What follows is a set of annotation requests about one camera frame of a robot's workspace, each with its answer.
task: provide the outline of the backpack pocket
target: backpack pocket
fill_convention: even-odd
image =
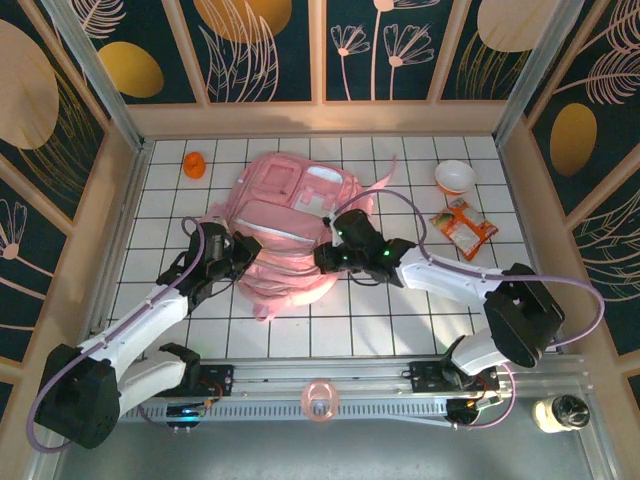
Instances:
[[[309,255],[325,228],[314,215],[260,200],[247,202],[231,223],[243,235],[256,237],[267,252],[286,255]]]
[[[302,175],[302,166],[286,158],[270,157],[248,179],[251,194],[270,203],[284,204],[291,198]]]

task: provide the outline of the backpack zipper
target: backpack zipper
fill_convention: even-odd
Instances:
[[[235,223],[239,223],[240,225],[244,225],[246,227],[253,228],[255,230],[259,230],[265,233],[273,233],[274,235],[279,235],[284,238],[289,238],[291,240],[297,240],[299,242],[305,243],[316,243],[315,240],[311,240],[309,238],[300,237],[298,235],[294,235],[293,233],[283,232],[282,230],[276,230],[275,228],[263,227],[262,225],[256,225],[255,223],[247,222],[241,218],[234,219]]]
[[[255,263],[256,265],[260,265],[266,268],[271,268],[273,270],[275,270],[276,272],[280,272],[280,273],[285,273],[285,274],[289,274],[292,276],[312,276],[312,275],[319,275],[319,269],[318,267],[311,267],[309,269],[307,269],[306,271],[300,272],[298,270],[293,270],[293,269],[288,269],[288,268],[284,268],[284,267],[280,267],[278,265],[274,265],[273,263],[269,263],[269,262],[265,262],[264,260],[258,260],[255,259],[253,261],[253,263]]]

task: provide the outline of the pink backpack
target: pink backpack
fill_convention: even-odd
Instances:
[[[394,167],[369,188],[383,188]],[[237,283],[254,302],[257,320],[271,320],[283,307],[315,302],[336,283],[340,274],[320,274],[313,260],[314,248],[331,241],[322,218],[363,191],[357,178],[331,164],[273,153],[245,169],[225,204],[210,207],[204,219],[222,217],[231,232],[262,244]],[[373,197],[365,196],[347,209],[372,213]]]

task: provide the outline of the white bowl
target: white bowl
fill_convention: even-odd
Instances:
[[[476,183],[476,172],[460,160],[445,160],[436,167],[436,183],[449,195],[461,195]]]

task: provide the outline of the orange toy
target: orange toy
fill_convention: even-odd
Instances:
[[[184,163],[182,164],[184,174],[189,178],[201,178],[204,175],[204,171],[207,166],[204,163],[204,158],[198,152],[188,153],[184,157]]]

